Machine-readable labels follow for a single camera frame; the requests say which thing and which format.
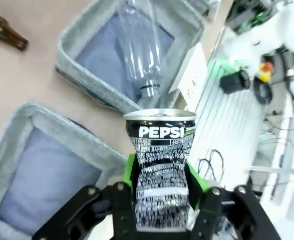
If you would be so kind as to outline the crushed black Pepsi can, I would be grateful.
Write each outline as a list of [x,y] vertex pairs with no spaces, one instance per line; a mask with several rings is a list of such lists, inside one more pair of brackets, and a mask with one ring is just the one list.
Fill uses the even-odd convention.
[[185,231],[189,193],[184,169],[194,140],[196,115],[153,108],[127,113],[124,119],[139,164],[137,230]]

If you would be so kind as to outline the white paper label card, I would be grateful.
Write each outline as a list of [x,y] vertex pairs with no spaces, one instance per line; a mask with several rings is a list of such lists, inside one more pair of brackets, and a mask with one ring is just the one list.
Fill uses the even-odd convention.
[[197,43],[186,54],[178,74],[169,90],[180,91],[186,107],[194,112],[201,97],[207,77],[207,60],[201,43]]

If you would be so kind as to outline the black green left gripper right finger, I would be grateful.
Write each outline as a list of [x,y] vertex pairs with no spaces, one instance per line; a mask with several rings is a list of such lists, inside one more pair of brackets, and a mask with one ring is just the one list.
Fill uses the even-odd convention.
[[200,210],[190,240],[211,240],[222,217],[231,223],[238,240],[281,240],[254,192],[246,185],[238,185],[233,191],[209,186],[189,163],[185,165],[185,175],[190,205]]

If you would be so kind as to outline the black cylindrical cap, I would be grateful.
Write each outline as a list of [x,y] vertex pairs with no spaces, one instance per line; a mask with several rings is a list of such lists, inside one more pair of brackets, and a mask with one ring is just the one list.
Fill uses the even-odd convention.
[[221,77],[219,86],[225,94],[233,94],[249,89],[250,78],[244,70],[239,70]]

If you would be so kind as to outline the empty grey fabric basket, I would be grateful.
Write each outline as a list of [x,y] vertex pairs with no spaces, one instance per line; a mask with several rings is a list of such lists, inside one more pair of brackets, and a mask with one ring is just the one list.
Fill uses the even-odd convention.
[[0,240],[31,240],[82,187],[118,179],[126,160],[84,126],[22,105],[0,140]]

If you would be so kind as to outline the clear plastic bottle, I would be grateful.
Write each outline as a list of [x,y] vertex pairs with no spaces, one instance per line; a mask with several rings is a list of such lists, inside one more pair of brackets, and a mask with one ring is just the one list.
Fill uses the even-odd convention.
[[118,0],[120,43],[129,79],[137,86],[138,105],[146,109],[160,97],[163,52],[151,0]]

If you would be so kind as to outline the brown glass bottle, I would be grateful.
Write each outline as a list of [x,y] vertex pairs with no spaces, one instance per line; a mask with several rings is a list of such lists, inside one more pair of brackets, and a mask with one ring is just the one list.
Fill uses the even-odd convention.
[[20,50],[25,51],[29,41],[11,28],[9,22],[0,16],[0,41]]

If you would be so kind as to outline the grey fabric basket with bottle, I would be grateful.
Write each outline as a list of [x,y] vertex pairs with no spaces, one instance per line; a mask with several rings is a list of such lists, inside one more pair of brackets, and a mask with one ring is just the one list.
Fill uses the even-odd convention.
[[121,113],[173,108],[188,51],[202,38],[194,0],[93,0],[58,42],[56,71]]

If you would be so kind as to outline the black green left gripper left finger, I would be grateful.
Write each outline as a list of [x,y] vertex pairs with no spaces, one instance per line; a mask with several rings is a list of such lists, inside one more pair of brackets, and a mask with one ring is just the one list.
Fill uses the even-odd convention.
[[130,154],[124,180],[99,189],[81,188],[36,233],[32,240],[88,240],[92,229],[106,216],[113,217],[110,240],[133,240],[136,234],[131,178],[139,169],[137,157]]

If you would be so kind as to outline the yellow red emergency stop button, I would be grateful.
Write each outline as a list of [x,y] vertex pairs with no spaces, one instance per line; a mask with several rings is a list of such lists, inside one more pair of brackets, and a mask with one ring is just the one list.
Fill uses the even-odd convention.
[[271,62],[265,62],[260,64],[260,68],[256,77],[264,83],[268,83],[271,79],[271,72],[273,70],[273,64]]

